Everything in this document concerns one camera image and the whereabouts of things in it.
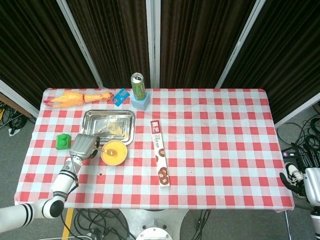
soda can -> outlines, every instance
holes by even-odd
[[[144,84],[144,76],[141,73],[135,72],[131,75],[131,85],[133,95],[136,100],[141,101],[146,98],[146,90]]]

gray carpet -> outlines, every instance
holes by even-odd
[[[303,120],[316,114],[309,108],[290,122],[302,124]],[[34,125],[30,122],[15,136],[9,137],[8,127],[0,129],[0,208],[14,204],[14,194],[23,161],[29,146]],[[293,125],[282,125],[280,135],[285,141],[294,142],[300,130]],[[282,149],[288,145],[280,142]],[[307,207],[305,200],[294,198],[296,204]],[[183,220],[180,239],[191,240],[195,233],[200,210],[191,210]],[[294,240],[315,239],[308,210],[295,208],[288,212]],[[61,237],[63,224],[57,219],[36,219],[28,227],[0,233],[0,240],[37,240]],[[286,240],[288,239],[285,215],[272,210],[213,210],[203,230],[203,240]]]

blue block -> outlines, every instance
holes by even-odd
[[[143,111],[146,110],[149,102],[150,102],[150,94],[148,92],[145,93],[145,99],[140,100],[140,101],[136,100],[135,96],[132,94],[131,104],[132,104],[132,106],[134,106],[137,109],[140,109]]]

metal tray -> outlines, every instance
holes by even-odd
[[[130,144],[135,134],[135,114],[129,110],[89,110],[84,114],[83,134],[100,137],[100,144],[110,140]]]

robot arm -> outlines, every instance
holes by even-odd
[[[99,137],[78,134],[70,149],[71,157],[65,161],[52,185],[53,198],[0,208],[0,233],[26,226],[34,219],[57,218],[64,210],[69,193],[78,186],[77,174],[82,160],[93,158],[97,154],[93,148],[99,143]]]
[[[310,215],[316,239],[320,240],[320,152],[305,144],[302,148],[291,143],[291,147],[297,153],[296,161],[303,180],[297,185],[292,185],[283,173],[280,173],[280,178],[286,188],[306,197],[307,202],[313,205]]]

